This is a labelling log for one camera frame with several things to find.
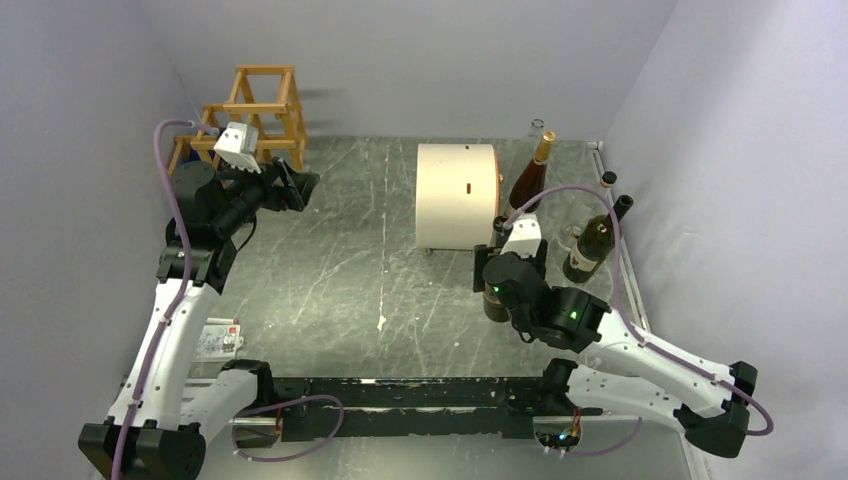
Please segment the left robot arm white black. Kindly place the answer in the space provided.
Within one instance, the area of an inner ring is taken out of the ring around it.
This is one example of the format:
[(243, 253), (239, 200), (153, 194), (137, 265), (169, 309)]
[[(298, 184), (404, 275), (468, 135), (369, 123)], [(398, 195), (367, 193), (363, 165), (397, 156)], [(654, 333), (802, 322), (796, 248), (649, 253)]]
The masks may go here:
[(320, 177), (281, 160), (256, 172), (191, 162), (165, 177), (176, 208), (157, 269), (149, 326), (106, 418), (84, 425), (80, 451), (106, 479), (194, 479), (209, 443), (237, 414), (261, 416), (278, 400), (270, 366), (227, 362), (213, 383), (185, 386), (203, 328), (237, 257), (234, 234), (258, 211), (307, 207)]

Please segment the dark green bottle silver cap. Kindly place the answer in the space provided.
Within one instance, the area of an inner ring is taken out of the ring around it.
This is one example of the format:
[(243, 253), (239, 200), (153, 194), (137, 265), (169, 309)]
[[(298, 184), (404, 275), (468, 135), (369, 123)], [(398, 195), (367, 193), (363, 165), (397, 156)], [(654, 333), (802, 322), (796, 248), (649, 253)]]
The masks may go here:
[[(486, 250), (483, 266), (486, 266), (491, 259), (499, 255), (505, 245), (509, 236), (509, 231), (503, 226), (506, 220), (507, 217), (504, 215), (499, 215), (494, 219), (491, 245)], [(510, 320), (508, 310), (501, 304), (494, 289), (488, 283), (484, 284), (483, 310), (486, 316), (494, 322), (505, 323)]]

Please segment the wooden hexagonal wine rack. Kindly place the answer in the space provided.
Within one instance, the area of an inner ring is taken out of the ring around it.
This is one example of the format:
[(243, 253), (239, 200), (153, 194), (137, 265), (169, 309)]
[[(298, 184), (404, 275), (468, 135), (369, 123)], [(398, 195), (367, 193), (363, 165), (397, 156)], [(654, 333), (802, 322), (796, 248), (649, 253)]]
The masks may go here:
[[(303, 155), (309, 137), (305, 131), (295, 70), (285, 64), (238, 65), (229, 96), (221, 103), (203, 106), (200, 120), (224, 129), (230, 121), (246, 123), (257, 129), (256, 158), (268, 164), (275, 152), (286, 152), (289, 164), (303, 169)], [(255, 96), (251, 80), (268, 77), (277, 82), (273, 97)]]

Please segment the blue glass bottle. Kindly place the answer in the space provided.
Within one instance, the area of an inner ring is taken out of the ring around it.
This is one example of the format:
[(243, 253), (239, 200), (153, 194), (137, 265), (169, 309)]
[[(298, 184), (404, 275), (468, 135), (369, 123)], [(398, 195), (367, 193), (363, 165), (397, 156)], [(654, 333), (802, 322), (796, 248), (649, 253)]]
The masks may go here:
[(190, 148), (190, 149), (189, 149), (188, 162), (202, 161), (202, 160), (203, 160), (203, 158), (202, 158), (202, 156), (198, 153), (198, 151), (197, 151), (197, 150), (195, 150), (195, 149), (193, 149), (193, 148)]

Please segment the dark bottle gold foil neck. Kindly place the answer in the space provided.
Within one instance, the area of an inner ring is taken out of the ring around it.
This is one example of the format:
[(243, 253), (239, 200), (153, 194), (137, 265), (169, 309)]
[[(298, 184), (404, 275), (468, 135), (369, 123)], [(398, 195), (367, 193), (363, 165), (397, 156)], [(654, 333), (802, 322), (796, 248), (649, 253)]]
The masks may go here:
[(553, 131), (545, 131), (539, 140), (533, 157), (519, 175), (510, 190), (504, 216), (511, 216), (545, 188), (547, 164), (556, 141)]

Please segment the dark green labelled wine bottle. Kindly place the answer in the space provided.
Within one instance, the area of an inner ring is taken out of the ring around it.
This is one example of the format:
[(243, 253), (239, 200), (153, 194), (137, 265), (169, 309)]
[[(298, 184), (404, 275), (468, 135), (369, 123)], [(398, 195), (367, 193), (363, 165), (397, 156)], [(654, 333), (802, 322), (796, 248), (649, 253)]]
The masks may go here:
[(621, 195), (613, 205), (613, 213), (591, 218), (563, 263), (565, 277), (584, 283), (599, 269), (614, 247), (613, 218), (621, 220), (634, 204), (630, 195)]

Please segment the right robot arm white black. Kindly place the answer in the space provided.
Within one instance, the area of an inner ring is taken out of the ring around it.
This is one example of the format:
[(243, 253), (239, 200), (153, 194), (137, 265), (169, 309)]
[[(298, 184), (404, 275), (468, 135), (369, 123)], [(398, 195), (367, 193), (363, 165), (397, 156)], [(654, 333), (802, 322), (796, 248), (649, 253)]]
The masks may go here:
[(603, 375), (573, 361), (553, 360), (539, 391), (550, 413), (568, 409), (628, 410), (666, 422), (696, 448), (723, 458), (739, 456), (750, 429), (757, 369), (743, 361), (716, 363), (653, 335), (588, 292), (549, 285), (534, 256), (473, 249), (473, 289), (486, 314), (509, 323), (522, 340), (586, 354), (620, 369)]

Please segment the clear glass bottle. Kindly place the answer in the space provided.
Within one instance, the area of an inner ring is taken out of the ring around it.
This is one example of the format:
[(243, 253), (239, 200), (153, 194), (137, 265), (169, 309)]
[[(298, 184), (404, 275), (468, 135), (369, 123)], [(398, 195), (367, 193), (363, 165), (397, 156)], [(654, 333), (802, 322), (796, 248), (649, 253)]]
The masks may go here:
[(542, 119), (532, 119), (526, 136), (526, 142), (530, 145), (536, 145), (540, 141), (541, 136), (544, 133), (544, 129), (545, 122)]

